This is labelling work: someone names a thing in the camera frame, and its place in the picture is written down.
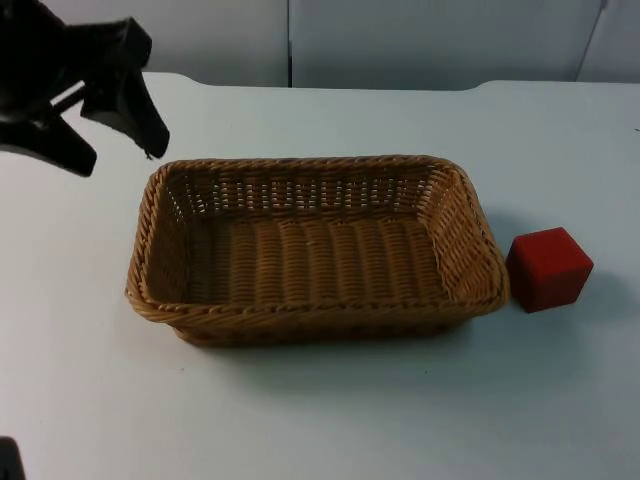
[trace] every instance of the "red cube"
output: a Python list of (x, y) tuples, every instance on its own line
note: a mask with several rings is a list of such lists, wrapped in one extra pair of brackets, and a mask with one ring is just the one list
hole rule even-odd
[(511, 294), (529, 313), (575, 302), (593, 268), (562, 227), (516, 237), (506, 264)]

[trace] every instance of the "white table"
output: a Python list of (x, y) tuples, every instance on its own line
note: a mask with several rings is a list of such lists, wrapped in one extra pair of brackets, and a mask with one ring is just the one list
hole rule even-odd
[(172, 134), (162, 162), (444, 156), (503, 249), (563, 225), (596, 266), (573, 306), (510, 306), (437, 341), (199, 350), (123, 295), (161, 162), (76, 110), (99, 154), (90, 179), (0, 155), (0, 434), (29, 480), (640, 477), (640, 85), (146, 78)]

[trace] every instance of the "white wall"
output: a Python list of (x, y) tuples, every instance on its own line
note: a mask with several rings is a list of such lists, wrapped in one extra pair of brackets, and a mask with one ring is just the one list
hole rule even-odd
[(605, 5), (578, 80), (640, 82), (640, 1)]
[(573, 80), (600, 0), (291, 6), (294, 86), (456, 89), (493, 79)]
[(149, 70), (229, 85), (287, 85), (287, 0), (44, 0), (67, 23), (135, 17)]

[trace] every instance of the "black object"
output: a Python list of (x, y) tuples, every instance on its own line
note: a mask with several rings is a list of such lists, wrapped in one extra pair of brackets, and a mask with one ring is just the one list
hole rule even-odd
[(151, 38), (132, 18), (67, 26), (38, 0), (0, 0), (0, 150), (91, 175), (96, 152), (60, 116), (84, 100), (83, 117), (161, 157), (169, 130), (141, 73), (150, 54)]
[(0, 480), (25, 480), (18, 445), (9, 437), (0, 437)]

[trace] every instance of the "woven basket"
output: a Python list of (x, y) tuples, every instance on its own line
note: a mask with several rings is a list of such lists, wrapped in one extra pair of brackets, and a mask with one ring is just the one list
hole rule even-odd
[(197, 160), (149, 179), (126, 293), (181, 338), (231, 346), (436, 334), (509, 284), (447, 160)]

